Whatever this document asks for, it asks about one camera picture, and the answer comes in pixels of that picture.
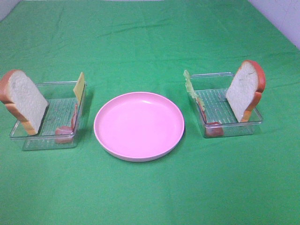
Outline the green toy lettuce leaf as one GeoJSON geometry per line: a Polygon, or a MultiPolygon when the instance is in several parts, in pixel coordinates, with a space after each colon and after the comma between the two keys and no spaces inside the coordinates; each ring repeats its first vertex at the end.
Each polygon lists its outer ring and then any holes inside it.
{"type": "Polygon", "coordinates": [[[195,90],[193,88],[193,85],[191,83],[191,75],[190,75],[190,73],[187,70],[184,70],[183,75],[184,75],[185,81],[186,81],[185,86],[186,86],[187,92],[190,94],[190,96],[192,97],[192,99],[194,99],[198,103],[200,110],[202,112],[205,112],[204,101],[203,101],[203,99],[198,94],[196,94],[196,92],[195,92],[195,90]]]}

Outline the toy bacon strip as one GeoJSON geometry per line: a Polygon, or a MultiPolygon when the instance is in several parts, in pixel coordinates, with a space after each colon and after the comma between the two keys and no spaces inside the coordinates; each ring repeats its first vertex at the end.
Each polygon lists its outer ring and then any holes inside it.
{"type": "Polygon", "coordinates": [[[196,98],[197,105],[200,111],[200,119],[204,124],[204,136],[205,137],[220,137],[224,135],[223,128],[219,122],[208,122],[205,112],[204,102],[200,97],[196,98]]]}
{"type": "MultiPolygon", "coordinates": [[[[74,129],[75,129],[75,122],[76,122],[76,118],[77,118],[77,108],[78,108],[78,104],[75,104],[75,108],[74,108],[74,113],[71,119],[71,126],[61,126],[56,128],[55,130],[55,134],[56,135],[70,135],[73,133],[74,129]]],[[[65,144],[65,143],[70,143],[73,141],[73,137],[59,137],[55,139],[55,142],[58,144],[65,144]]]]}

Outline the yellow toy cheese slice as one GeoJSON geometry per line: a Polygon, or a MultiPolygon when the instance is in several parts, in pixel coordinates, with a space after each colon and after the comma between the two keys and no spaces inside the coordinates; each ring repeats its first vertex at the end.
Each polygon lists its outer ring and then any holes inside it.
{"type": "Polygon", "coordinates": [[[82,100],[84,86],[85,86],[85,75],[84,75],[84,72],[81,72],[79,75],[79,78],[76,82],[76,85],[73,88],[73,92],[76,96],[78,105],[81,103],[81,100],[82,100]]]}

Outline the toy bread slice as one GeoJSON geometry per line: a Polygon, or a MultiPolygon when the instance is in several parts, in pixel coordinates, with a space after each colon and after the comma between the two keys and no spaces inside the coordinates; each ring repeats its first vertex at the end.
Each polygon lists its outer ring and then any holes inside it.
{"type": "Polygon", "coordinates": [[[13,69],[1,78],[0,100],[28,135],[38,133],[48,102],[25,72],[13,69]]]}
{"type": "Polygon", "coordinates": [[[261,100],[266,78],[262,67],[253,60],[245,60],[235,74],[226,99],[238,122],[247,122],[261,100]]]}

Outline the pink round plate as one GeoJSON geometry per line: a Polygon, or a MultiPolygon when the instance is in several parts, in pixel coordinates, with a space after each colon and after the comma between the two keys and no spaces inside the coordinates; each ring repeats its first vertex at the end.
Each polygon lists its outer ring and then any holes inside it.
{"type": "Polygon", "coordinates": [[[105,150],[122,160],[146,162],[163,157],[181,140],[185,121],[178,106],[151,92],[130,92],[104,104],[94,134],[105,150]]]}

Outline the right clear plastic tray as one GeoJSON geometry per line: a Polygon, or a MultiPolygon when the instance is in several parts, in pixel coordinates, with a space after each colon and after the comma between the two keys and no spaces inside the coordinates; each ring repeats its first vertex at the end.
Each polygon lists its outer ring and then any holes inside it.
{"type": "MultiPolygon", "coordinates": [[[[223,72],[190,75],[191,83],[196,94],[204,101],[207,121],[219,122],[223,128],[224,135],[220,137],[252,135],[260,131],[260,124],[262,123],[263,118],[257,109],[252,111],[248,122],[238,122],[227,102],[225,94],[233,80],[234,74],[231,72],[223,72]]],[[[189,93],[188,95],[199,127],[204,136],[204,124],[199,117],[199,107],[189,93]]]]}

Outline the clear plastic tray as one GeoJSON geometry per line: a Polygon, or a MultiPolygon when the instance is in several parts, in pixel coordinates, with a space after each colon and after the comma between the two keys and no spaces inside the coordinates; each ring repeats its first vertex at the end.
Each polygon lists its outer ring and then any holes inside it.
{"type": "MultiPolygon", "coordinates": [[[[252,135],[260,131],[260,124],[262,123],[263,118],[257,109],[252,111],[248,122],[238,122],[227,102],[225,94],[233,80],[234,74],[231,72],[223,72],[190,75],[191,83],[196,94],[204,101],[207,121],[219,122],[223,128],[224,135],[220,137],[252,135]]],[[[204,136],[204,124],[199,117],[199,107],[189,93],[188,95],[199,127],[204,136]]]]}
{"type": "Polygon", "coordinates": [[[61,126],[71,126],[71,119],[77,103],[73,88],[76,81],[67,82],[44,82],[36,86],[48,102],[38,134],[28,135],[19,121],[13,126],[9,138],[23,151],[27,150],[50,150],[73,148],[78,145],[79,136],[84,127],[85,117],[82,111],[85,105],[85,83],[82,100],[77,108],[75,129],[70,135],[56,135],[55,130],[61,126]],[[55,142],[59,137],[73,137],[73,141],[65,144],[55,142]]]}

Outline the green tablecloth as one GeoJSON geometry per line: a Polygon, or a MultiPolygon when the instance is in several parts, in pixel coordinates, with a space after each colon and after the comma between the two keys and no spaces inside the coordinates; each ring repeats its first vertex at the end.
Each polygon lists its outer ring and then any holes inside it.
{"type": "Polygon", "coordinates": [[[3,225],[297,225],[300,222],[300,52],[246,0],[23,1],[0,23],[0,72],[37,83],[85,73],[78,146],[22,151],[0,107],[3,225]],[[204,138],[183,71],[266,74],[256,134],[204,138]],[[103,104],[132,91],[166,96],[185,133],[166,156],[131,163],[94,136],[103,104]]]}

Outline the left clear plastic tray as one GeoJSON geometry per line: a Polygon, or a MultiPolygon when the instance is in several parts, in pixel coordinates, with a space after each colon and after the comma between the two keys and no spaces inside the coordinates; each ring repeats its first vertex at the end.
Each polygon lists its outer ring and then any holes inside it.
{"type": "Polygon", "coordinates": [[[77,108],[75,129],[70,135],[56,135],[55,130],[61,126],[71,126],[71,119],[77,103],[73,88],[76,81],[67,82],[44,82],[36,86],[48,102],[38,134],[28,135],[19,121],[13,126],[9,138],[23,151],[27,150],[50,150],[73,148],[78,145],[79,136],[84,127],[85,117],[82,111],[85,105],[85,83],[82,100],[77,108]],[[73,137],[73,141],[65,144],[55,142],[59,137],[73,137]]]}

